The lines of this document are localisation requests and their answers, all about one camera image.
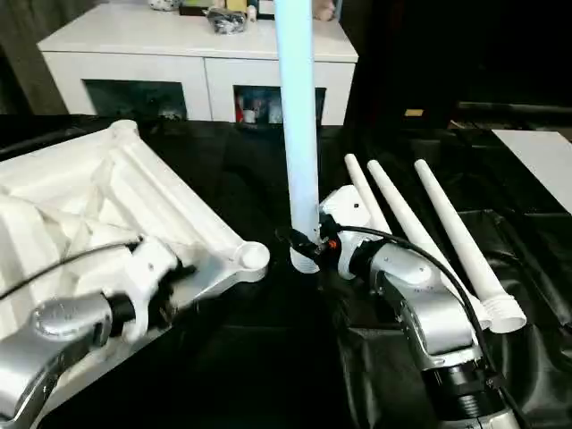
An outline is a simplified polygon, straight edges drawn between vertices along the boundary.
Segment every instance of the white cabinet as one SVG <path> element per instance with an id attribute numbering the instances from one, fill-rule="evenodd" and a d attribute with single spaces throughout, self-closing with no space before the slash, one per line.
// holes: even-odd
<path id="1" fill-rule="evenodd" d="M 237 109 L 246 109 L 240 104 L 248 96 L 248 88 L 260 89 L 260 97 L 252 98 L 263 105 L 269 103 L 268 98 L 272 103 L 274 97 L 273 91 L 267 90 L 280 87 L 277 61 L 219 58 L 205 61 L 214 121 L 235 122 Z M 315 63 L 316 115 L 322 125 L 343 124 L 354 67 L 352 63 Z"/>
<path id="2" fill-rule="evenodd" d="M 78 52 L 44 58 L 71 114 L 212 119 L 202 58 Z"/>
<path id="3" fill-rule="evenodd" d="M 281 121 L 274 21 L 223 36 L 204 17 L 101 4 L 38 46 L 71 114 Z M 342 125 L 358 54 L 337 21 L 314 21 L 314 57 L 318 120 Z"/>

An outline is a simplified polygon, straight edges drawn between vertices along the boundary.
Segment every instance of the plastic bag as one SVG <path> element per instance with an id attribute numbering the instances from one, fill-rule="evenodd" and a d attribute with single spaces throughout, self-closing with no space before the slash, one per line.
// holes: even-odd
<path id="1" fill-rule="evenodd" d="M 211 7 L 206 12 L 206 18 L 217 34 L 241 33 L 247 27 L 247 15 L 242 12 Z"/>

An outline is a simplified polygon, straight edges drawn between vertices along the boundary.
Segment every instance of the small box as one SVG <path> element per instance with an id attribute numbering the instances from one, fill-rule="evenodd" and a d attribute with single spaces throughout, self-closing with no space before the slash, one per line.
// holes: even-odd
<path id="1" fill-rule="evenodd" d="M 183 0 L 179 6 L 180 15 L 205 16 L 203 11 L 213 5 L 213 0 Z"/>
<path id="2" fill-rule="evenodd" d="M 235 12 L 247 12 L 247 0 L 226 0 L 226 8 Z"/>
<path id="3" fill-rule="evenodd" d="M 274 15 L 274 1 L 260 0 L 258 6 L 258 13 L 260 13 L 261 15 Z"/>

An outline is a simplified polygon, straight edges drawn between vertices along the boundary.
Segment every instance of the dark curtain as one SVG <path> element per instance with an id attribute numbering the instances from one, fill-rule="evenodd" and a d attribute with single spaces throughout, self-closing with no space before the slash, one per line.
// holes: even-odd
<path id="1" fill-rule="evenodd" d="M 67 114 L 37 43 L 91 9 L 96 0 L 0 2 L 0 113 Z"/>

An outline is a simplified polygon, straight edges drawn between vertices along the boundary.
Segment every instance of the light blue tube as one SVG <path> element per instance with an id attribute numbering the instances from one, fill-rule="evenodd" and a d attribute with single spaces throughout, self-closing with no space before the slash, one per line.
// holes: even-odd
<path id="1" fill-rule="evenodd" d="M 318 241 L 318 169 L 315 129 L 314 38 L 311 0 L 275 0 L 282 81 L 282 114 L 292 228 Z M 302 273 L 318 271 L 310 259 L 290 250 Z"/>

